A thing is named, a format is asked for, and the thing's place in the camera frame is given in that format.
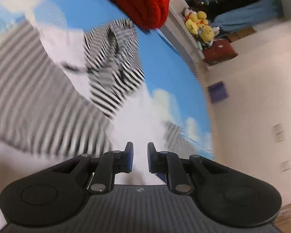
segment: metal screw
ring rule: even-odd
[[[176,190],[181,193],[186,193],[191,190],[191,187],[186,184],[179,184],[176,186]]]
[[[96,184],[91,185],[91,189],[96,192],[102,192],[103,190],[106,189],[106,186],[101,183],[96,183]]]

